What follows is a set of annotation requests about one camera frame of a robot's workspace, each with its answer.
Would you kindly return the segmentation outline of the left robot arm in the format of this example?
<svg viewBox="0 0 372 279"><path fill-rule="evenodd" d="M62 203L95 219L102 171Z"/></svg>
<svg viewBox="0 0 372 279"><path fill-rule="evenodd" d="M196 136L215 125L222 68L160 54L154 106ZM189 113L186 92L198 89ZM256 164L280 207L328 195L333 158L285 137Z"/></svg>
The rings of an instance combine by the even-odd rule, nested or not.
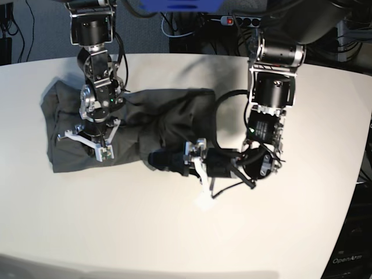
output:
<svg viewBox="0 0 372 279"><path fill-rule="evenodd" d="M284 121L295 102L297 72L307 48L352 11L370 6L370 1L281 1L260 12L280 24L261 27L243 39L249 57L248 88L228 92L216 102L219 108L232 97L247 97L241 150L222 148L217 134L212 135L212 146L204 138L185 145L183 166L196 173L202 186L195 201L200 209L214 206L217 178L237 178L255 188L281 168Z"/></svg>

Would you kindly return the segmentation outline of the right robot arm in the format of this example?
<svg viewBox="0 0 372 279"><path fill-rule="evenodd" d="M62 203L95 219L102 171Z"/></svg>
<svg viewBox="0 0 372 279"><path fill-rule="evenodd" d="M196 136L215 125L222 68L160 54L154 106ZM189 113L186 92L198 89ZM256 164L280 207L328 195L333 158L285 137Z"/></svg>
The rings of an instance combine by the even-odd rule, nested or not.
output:
<svg viewBox="0 0 372 279"><path fill-rule="evenodd" d="M120 59L112 59L106 44L118 40L116 1L63 1L70 14L70 42L79 46L77 63L85 83L80 93L81 124L60 139L78 141L93 151L97 161L114 159L113 139L120 120L113 112L123 104L125 82L117 74Z"/></svg>

